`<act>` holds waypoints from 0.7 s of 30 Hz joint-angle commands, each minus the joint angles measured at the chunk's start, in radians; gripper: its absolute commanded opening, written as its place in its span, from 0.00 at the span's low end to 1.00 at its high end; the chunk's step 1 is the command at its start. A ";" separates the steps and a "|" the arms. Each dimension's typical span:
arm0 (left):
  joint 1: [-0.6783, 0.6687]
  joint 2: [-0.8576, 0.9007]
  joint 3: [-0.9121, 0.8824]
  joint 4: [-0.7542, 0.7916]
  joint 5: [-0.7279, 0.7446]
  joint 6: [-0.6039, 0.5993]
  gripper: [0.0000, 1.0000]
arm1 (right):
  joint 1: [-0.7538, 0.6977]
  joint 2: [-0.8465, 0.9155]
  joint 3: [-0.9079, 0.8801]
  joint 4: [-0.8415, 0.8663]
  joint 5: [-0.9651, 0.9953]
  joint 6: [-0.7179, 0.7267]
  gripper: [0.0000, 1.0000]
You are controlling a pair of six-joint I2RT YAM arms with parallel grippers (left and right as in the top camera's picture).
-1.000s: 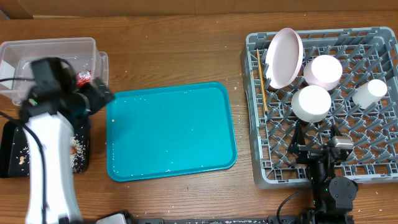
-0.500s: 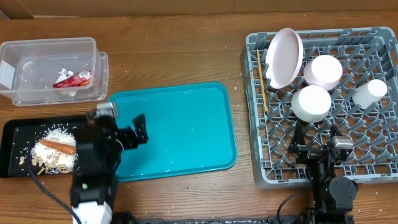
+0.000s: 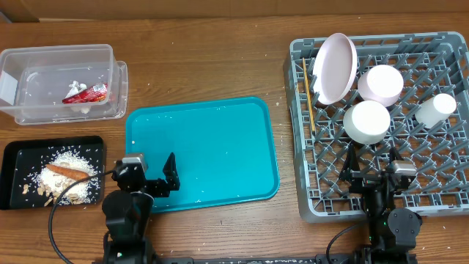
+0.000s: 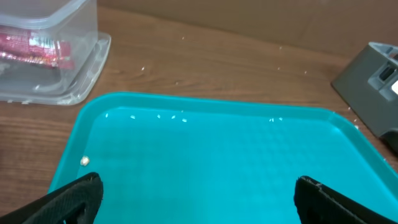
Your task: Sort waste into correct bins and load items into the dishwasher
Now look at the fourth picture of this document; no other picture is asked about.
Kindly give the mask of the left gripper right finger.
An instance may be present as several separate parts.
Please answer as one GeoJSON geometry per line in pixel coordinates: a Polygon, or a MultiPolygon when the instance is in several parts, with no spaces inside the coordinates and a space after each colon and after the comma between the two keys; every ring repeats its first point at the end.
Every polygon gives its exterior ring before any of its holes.
{"type": "Polygon", "coordinates": [[[397,224],[309,176],[297,179],[294,204],[302,224],[397,224]]]}

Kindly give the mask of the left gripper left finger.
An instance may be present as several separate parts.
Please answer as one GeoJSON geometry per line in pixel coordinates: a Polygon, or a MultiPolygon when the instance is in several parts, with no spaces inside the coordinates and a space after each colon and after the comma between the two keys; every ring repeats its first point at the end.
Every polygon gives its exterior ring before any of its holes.
{"type": "Polygon", "coordinates": [[[1,217],[8,224],[93,224],[103,199],[103,182],[96,172],[1,217]]]}

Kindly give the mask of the red snack wrapper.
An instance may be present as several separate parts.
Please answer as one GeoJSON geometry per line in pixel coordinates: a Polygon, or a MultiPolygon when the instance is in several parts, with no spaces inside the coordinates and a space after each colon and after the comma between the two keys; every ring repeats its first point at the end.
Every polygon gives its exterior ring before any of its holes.
{"type": "Polygon", "coordinates": [[[1,58],[48,68],[75,68],[69,42],[9,26],[1,26],[1,58]]]}

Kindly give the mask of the large white plate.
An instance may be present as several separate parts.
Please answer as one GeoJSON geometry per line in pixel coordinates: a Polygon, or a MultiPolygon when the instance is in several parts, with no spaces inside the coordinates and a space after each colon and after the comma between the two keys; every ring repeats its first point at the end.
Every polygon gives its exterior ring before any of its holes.
{"type": "Polygon", "coordinates": [[[398,81],[396,81],[395,83],[392,84],[391,90],[392,90],[396,95],[398,95],[398,81]]]}

